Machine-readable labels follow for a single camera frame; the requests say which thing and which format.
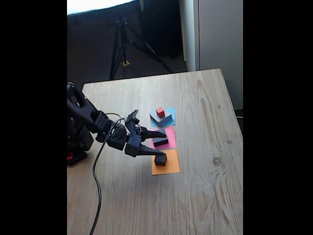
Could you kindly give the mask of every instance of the black cube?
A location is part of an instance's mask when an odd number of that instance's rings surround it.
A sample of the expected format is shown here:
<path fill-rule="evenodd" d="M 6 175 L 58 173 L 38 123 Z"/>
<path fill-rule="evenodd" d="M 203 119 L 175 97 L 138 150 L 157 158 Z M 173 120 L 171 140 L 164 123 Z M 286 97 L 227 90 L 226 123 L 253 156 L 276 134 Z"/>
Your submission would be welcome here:
<path fill-rule="evenodd" d="M 155 158 L 155 164 L 156 165 L 165 165 L 166 164 L 166 154 L 162 154 L 162 155 L 156 155 L 156 158 Z"/>

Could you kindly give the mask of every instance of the camera tripod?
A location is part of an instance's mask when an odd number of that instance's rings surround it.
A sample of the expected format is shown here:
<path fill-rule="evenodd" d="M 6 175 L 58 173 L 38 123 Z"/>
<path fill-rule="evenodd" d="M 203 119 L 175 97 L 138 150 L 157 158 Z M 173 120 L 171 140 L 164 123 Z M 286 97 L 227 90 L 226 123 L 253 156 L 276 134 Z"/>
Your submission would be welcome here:
<path fill-rule="evenodd" d="M 121 19 L 120 17 L 116 21 L 116 24 L 118 27 L 116 27 L 116 33 L 115 33 L 115 39 L 114 39 L 114 48 L 113 48 L 113 55 L 112 55 L 112 63 L 111 63 L 111 71 L 110 71 L 110 80 L 114 79 L 114 76 L 116 74 L 116 71 L 118 69 L 118 66 L 120 62 L 122 62 L 122 66 L 125 67 L 127 65 L 130 65 L 130 62 L 126 59 L 126 48 L 128 46 L 133 46 L 137 50 L 141 51 L 142 53 L 148 55 L 149 57 L 155 59 L 159 63 L 161 63 L 169 73 L 172 73 L 170 68 L 164 63 L 164 61 L 161 60 L 161 58 L 156 54 L 156 52 L 151 48 L 151 46 L 146 43 L 128 24 L 128 19 L 123 18 Z M 134 43 L 133 41 L 128 40 L 127 37 L 127 32 L 126 32 L 126 27 L 128 27 L 136 36 L 141 40 L 141 42 L 145 45 L 145 47 L 142 47 L 138 45 L 137 43 Z M 121 42 L 122 46 L 121 49 L 118 48 L 118 37 L 119 33 L 121 34 Z"/>

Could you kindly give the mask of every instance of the black cable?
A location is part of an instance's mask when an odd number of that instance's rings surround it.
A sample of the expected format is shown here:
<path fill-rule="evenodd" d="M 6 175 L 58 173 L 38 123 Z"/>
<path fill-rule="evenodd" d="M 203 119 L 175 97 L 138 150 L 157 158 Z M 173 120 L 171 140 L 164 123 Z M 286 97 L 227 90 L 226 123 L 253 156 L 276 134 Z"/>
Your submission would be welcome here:
<path fill-rule="evenodd" d="M 121 116 L 120 116 L 120 114 L 116 114 L 116 113 L 106 113 L 105 115 L 117 115 L 119 118 L 120 118 L 120 121 L 119 121 L 119 123 L 117 124 L 117 126 L 119 126 L 120 124 L 121 124 L 121 121 L 122 121 L 122 118 L 121 118 Z"/>
<path fill-rule="evenodd" d="M 104 144 L 106 143 L 106 141 L 107 141 L 107 139 L 108 139 L 108 136 L 111 134 L 111 131 L 114 129 L 114 127 L 116 127 L 117 125 L 119 125 L 119 124 L 117 124 L 117 123 L 118 123 L 118 122 L 121 122 L 122 120 L 123 120 L 123 118 L 120 118 L 120 119 L 118 119 L 117 121 L 115 121 L 115 122 L 112 124 L 112 126 L 111 126 L 111 128 L 110 128 L 110 130 L 109 130 L 107 136 L 105 137 L 105 139 L 104 139 L 104 141 L 103 141 L 103 144 L 102 144 L 102 146 L 101 146 L 101 148 L 100 148 L 100 150 L 99 150 L 99 152 L 98 152 L 98 155 L 97 155 L 97 157 L 96 157 L 96 159 L 95 159 L 95 161 L 94 161 L 94 164 L 93 164 L 92 174 L 93 174 L 93 177 L 94 177 L 94 179 L 95 179 L 95 181 L 96 181 L 96 184 L 97 184 L 99 200 L 98 200 L 98 209 L 97 209 L 96 217 L 95 217 L 95 219 L 94 219 L 94 222 L 93 222 L 93 225 L 92 225 L 92 228 L 91 228 L 91 231 L 90 231 L 89 235 L 92 235 L 92 234 L 93 234 L 94 228 L 96 227 L 96 224 L 97 224 L 97 221 L 98 221 L 98 217 L 99 217 L 99 213 L 100 213 L 100 208 L 101 208 L 101 188 L 100 188 L 100 184 L 99 184 L 98 178 L 97 178 L 97 176 L 96 176 L 96 172 L 95 172 L 96 164 L 97 164 L 98 158 L 99 158 L 99 156 L 100 156 L 100 154 L 101 154 L 101 152 L 102 152 L 102 149 L 103 149 L 103 147 L 104 147 Z"/>

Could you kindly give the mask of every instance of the pink paper square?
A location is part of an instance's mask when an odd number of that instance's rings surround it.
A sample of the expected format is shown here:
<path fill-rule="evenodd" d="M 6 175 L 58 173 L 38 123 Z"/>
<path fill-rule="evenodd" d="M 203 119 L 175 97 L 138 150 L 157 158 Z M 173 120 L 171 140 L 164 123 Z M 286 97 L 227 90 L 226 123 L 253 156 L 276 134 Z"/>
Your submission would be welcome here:
<path fill-rule="evenodd" d="M 160 146 L 155 147 L 153 144 L 153 139 L 150 139 L 150 147 L 153 149 L 167 149 L 167 148 L 176 148 L 176 138 L 175 138 L 175 131 L 174 131 L 174 126 L 166 127 L 165 128 L 165 133 L 168 138 L 168 143 L 163 144 Z"/>

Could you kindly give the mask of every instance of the wooden table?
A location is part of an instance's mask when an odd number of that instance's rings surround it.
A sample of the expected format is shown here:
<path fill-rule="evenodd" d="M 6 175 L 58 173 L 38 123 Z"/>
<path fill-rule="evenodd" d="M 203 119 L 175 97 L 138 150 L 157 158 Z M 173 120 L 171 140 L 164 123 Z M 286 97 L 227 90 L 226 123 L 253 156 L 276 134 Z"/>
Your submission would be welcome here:
<path fill-rule="evenodd" d="M 243 233 L 243 136 L 220 69 L 90 83 L 83 93 L 105 113 L 125 117 L 138 109 L 148 129 L 152 109 L 176 109 L 180 173 L 152 176 L 150 156 L 104 147 L 95 235 Z M 67 168 L 69 235 L 88 235 L 92 227 L 98 205 L 92 165 L 100 146 L 94 141 L 87 159 Z"/>

